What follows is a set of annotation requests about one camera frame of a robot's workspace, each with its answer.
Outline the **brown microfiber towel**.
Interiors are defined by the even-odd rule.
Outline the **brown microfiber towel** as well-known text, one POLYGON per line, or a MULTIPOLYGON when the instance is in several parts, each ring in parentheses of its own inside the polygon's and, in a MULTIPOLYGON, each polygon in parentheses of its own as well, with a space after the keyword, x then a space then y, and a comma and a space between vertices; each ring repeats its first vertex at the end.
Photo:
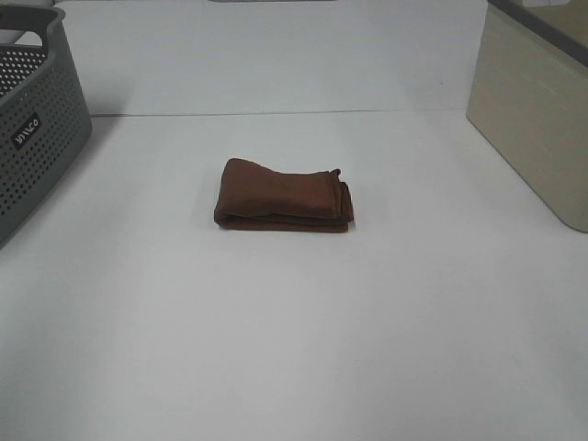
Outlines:
POLYGON ((347 232, 354 208, 340 174, 279 173, 232 158, 221 176, 214 221, 227 230, 347 232))

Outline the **beige plastic storage bin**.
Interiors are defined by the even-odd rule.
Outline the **beige plastic storage bin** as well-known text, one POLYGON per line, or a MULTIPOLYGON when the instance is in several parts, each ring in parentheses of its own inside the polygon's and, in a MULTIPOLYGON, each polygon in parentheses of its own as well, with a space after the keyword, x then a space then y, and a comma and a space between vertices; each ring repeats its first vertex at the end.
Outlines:
POLYGON ((489 2, 466 116, 561 222, 586 232, 586 2, 489 2))

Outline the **grey perforated plastic basket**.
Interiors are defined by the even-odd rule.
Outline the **grey perforated plastic basket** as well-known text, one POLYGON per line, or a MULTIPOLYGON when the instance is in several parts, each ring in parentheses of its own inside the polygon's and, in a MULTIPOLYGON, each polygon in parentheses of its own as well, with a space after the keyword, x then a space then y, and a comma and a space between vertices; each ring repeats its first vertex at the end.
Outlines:
POLYGON ((41 44, 1 47, 1 241, 52 191, 88 142, 92 122, 57 7, 3 4, 1 28, 41 44))

